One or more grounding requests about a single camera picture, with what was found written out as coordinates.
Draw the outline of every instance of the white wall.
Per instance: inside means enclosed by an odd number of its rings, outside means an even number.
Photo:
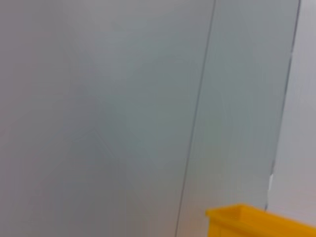
[[[3,236],[174,236],[212,4],[0,3]]]
[[[316,225],[316,1],[302,0],[269,210]]]
[[[216,2],[178,237],[206,236],[208,208],[265,206],[297,7]]]

